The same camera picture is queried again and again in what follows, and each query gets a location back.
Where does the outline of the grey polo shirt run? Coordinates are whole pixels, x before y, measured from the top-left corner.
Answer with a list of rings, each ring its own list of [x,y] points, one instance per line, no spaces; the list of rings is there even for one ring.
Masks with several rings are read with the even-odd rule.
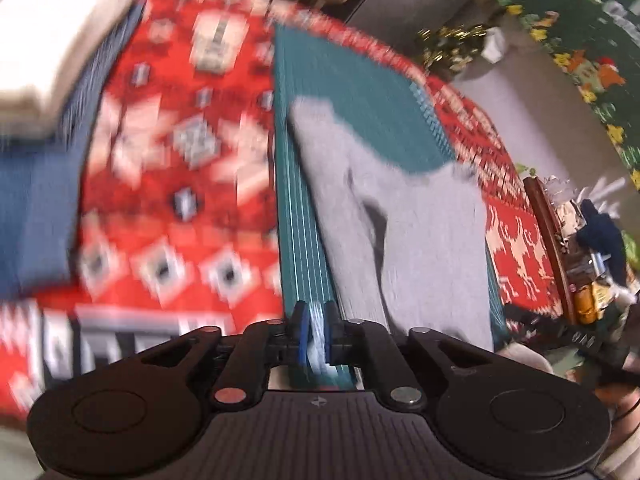
[[[288,112],[338,304],[395,337],[432,328],[494,348],[486,206],[475,172],[409,172],[384,158],[330,101]]]

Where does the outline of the green cutting mat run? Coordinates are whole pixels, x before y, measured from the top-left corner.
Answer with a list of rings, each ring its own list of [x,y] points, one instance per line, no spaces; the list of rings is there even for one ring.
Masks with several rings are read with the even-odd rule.
[[[276,171],[285,303],[335,301],[396,336],[508,338],[477,172],[427,93],[352,50],[278,26]]]

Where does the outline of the folded blue jeans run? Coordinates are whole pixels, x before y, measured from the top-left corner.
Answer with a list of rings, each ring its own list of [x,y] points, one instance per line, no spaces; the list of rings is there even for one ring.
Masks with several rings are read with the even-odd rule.
[[[51,140],[1,143],[1,298],[72,276],[79,190],[108,75],[137,28],[137,2],[85,65]]]

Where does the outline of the dark blue cloth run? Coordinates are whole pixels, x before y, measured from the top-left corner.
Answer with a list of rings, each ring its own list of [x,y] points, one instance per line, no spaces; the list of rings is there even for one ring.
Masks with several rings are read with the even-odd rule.
[[[577,243],[602,255],[609,255],[608,270],[613,281],[627,285],[627,260],[622,232],[609,214],[600,214],[591,200],[580,202],[585,224],[576,232]]]

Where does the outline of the red patterned Christmas tablecloth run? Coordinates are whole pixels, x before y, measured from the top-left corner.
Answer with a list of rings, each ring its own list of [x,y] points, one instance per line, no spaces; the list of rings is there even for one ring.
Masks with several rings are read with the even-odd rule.
[[[274,116],[278,26],[420,86],[477,172],[505,304],[558,315],[546,248],[498,132],[473,101],[386,44],[288,0],[134,0],[141,20],[104,84],[79,190],[72,276],[1,298],[1,419],[58,382],[204,325],[282,318]]]

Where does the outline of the gold tinsel decoration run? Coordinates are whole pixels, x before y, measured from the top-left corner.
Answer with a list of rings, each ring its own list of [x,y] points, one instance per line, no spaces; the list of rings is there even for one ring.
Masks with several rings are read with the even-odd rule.
[[[471,27],[447,27],[421,29],[416,34],[420,46],[421,63],[432,72],[444,70],[458,74],[472,63],[484,50],[488,27],[477,24]]]

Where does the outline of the green Merry Christmas rug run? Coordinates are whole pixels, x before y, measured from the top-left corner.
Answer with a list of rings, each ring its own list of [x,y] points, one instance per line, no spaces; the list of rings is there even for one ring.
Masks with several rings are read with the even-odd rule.
[[[496,0],[570,77],[639,184],[639,0]]]

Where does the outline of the folded cream white garment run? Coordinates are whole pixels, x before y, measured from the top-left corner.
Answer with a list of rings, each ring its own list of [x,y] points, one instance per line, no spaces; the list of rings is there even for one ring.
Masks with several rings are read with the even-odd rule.
[[[101,41],[134,0],[1,0],[1,134],[52,134]]]

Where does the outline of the brown wooden bench edge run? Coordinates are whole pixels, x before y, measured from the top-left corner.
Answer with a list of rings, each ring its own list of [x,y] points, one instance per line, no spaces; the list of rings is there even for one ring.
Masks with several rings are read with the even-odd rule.
[[[568,324],[576,325],[578,318],[573,294],[570,290],[570,281],[567,279],[564,266],[559,220],[556,218],[546,192],[544,192],[544,185],[541,180],[537,177],[526,177],[523,180],[523,184],[547,251],[555,288],[558,291],[562,306],[563,318]]]

